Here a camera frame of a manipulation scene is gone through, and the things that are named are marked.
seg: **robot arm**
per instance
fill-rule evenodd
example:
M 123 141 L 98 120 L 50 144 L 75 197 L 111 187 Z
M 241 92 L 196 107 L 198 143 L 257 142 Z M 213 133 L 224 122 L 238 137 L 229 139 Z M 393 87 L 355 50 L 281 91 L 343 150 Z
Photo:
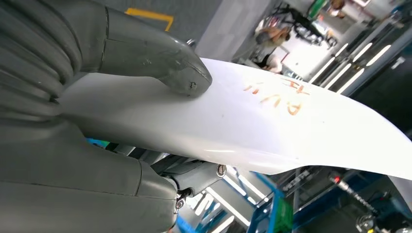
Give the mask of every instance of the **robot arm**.
M 74 72 L 149 76 L 175 92 L 195 96 L 204 93 L 212 83 L 211 75 L 190 47 L 135 17 L 91 1 L 7 4 L 28 15 L 30 24 L 53 37 L 57 43 L 49 44 L 58 46 L 68 56 L 55 56 L 55 62 L 69 60 Z M 36 41 L 34 46 L 41 42 L 45 41 Z M 63 75 L 70 76 L 70 71 Z
M 60 116 L 79 71 L 151 76 L 193 96 L 212 82 L 187 45 L 97 3 L 0 1 L 0 232 L 166 231 L 176 188 Z

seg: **ceiling light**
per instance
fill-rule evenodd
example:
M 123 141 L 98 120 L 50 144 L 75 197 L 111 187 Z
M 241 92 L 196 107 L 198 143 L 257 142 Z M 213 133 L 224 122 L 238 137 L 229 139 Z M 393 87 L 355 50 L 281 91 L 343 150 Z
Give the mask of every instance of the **ceiling light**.
M 326 86 L 326 89 L 329 89 L 350 67 L 351 63 L 347 64 Z
M 336 53 L 335 57 L 339 56 L 339 54 L 341 54 L 341 52 L 343 52 L 343 50 L 346 49 L 346 47 L 347 47 L 348 45 L 349 45 L 349 44 L 346 43 L 344 46 L 342 46 L 342 48 Z
M 250 183 L 244 176 L 240 175 L 239 180 L 244 183 L 250 190 L 252 190 L 256 195 L 258 195 L 261 199 L 265 198 L 266 195 L 264 195 L 262 192 L 260 192 L 256 187 L 253 186 L 252 183 Z
M 241 222 L 243 222 L 246 226 L 250 225 L 250 221 L 248 221 L 245 217 L 243 217 L 233 206 L 231 206 L 225 199 L 223 199 L 219 194 L 216 193 L 211 187 L 207 187 L 206 191 L 210 193 L 218 202 L 220 202 L 229 212 L 231 212 L 235 217 L 237 217 Z
M 248 197 L 247 200 L 250 201 L 250 203 L 252 203 L 253 205 L 256 205 L 256 201 L 253 198 Z
M 244 191 L 239 185 L 237 185 L 231 178 L 224 176 L 223 179 L 228 182 L 236 191 L 238 191 L 242 196 L 246 196 L 246 191 Z
M 324 71 L 334 60 L 335 60 L 335 57 L 332 57 L 332 58 L 320 69 L 320 71 L 315 74 L 315 76 L 309 81 L 309 83 L 314 82 L 314 81 L 319 77 L 319 75 L 321 75 L 321 74 L 323 73 L 323 71 Z
M 217 210 L 220 207 L 220 203 L 216 203 L 215 207 L 213 207 L 213 210 Z
M 372 65 L 375 61 L 377 61 L 379 59 L 379 57 L 381 57 L 386 51 L 388 51 L 388 49 L 391 47 L 391 45 L 387 45 L 386 47 L 384 47 L 379 53 L 376 54 L 376 56 L 374 56 L 369 62 L 368 64 L 366 64 L 366 66 L 370 66 Z
M 353 58 L 353 61 L 355 62 L 358 60 L 370 47 L 372 46 L 372 43 L 367 44 L 356 56 Z
M 345 83 L 336 93 L 340 94 L 345 91 L 359 76 L 365 71 L 365 68 L 359 70 L 349 81 Z
M 226 219 L 224 222 L 222 222 L 214 231 L 212 231 L 212 233 L 220 233 L 221 231 L 223 231 L 224 229 L 226 229 L 226 227 L 228 227 L 230 225 L 230 223 L 233 222 L 233 220 L 235 219 L 235 216 L 230 216 L 228 219 Z
M 238 173 L 232 166 L 226 166 L 226 170 L 234 176 L 236 176 Z
M 202 200 L 202 202 L 197 206 L 197 208 L 196 208 L 196 210 L 195 210 L 195 214 L 197 215 L 197 216 L 200 216 L 200 214 L 202 214 L 202 212 L 203 212 L 203 210 L 206 208 L 206 205 L 209 203 L 209 202 L 212 202 L 211 200 L 210 200 L 210 198 L 212 198 L 212 200 L 213 200 L 213 197 L 208 193 L 208 194 L 206 194 L 206 196 L 205 196 L 205 198 Z

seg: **bolt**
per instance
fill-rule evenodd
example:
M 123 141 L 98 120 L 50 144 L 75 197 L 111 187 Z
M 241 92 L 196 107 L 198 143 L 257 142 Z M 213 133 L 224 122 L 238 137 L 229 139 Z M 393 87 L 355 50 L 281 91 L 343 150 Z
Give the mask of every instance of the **bolt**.
M 218 174 L 218 177 L 222 178 L 223 176 L 226 175 L 226 171 L 227 171 L 226 165 L 219 164 L 216 173 Z
M 185 200 L 184 199 L 180 199 L 176 202 L 176 209 L 180 209 L 185 205 Z

